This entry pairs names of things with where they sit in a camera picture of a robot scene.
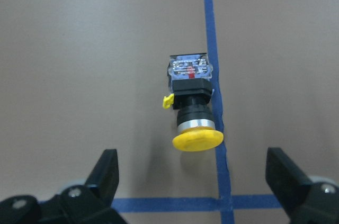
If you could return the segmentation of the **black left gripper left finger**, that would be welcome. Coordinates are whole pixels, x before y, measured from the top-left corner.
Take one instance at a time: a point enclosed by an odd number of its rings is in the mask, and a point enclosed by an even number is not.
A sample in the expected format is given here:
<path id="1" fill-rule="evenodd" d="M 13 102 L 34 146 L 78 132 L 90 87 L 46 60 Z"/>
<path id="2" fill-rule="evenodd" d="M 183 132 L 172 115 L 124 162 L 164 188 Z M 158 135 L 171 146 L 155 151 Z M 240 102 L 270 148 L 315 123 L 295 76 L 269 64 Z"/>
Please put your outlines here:
<path id="1" fill-rule="evenodd" d="M 39 202 L 32 195 L 1 201 L 1 223 L 126 223 L 112 207 L 119 184 L 118 154 L 103 151 L 84 184 Z"/>

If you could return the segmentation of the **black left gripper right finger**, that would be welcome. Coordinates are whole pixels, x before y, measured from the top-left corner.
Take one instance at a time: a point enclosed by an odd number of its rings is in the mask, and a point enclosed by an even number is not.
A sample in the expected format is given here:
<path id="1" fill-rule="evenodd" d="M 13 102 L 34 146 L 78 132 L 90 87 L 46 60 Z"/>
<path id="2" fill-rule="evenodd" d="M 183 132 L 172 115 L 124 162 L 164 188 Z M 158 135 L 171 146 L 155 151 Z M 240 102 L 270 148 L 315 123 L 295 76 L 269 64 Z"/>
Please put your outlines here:
<path id="1" fill-rule="evenodd" d="M 338 223 L 338 182 L 308 176 L 278 147 L 267 149 L 265 179 L 290 223 Z"/>

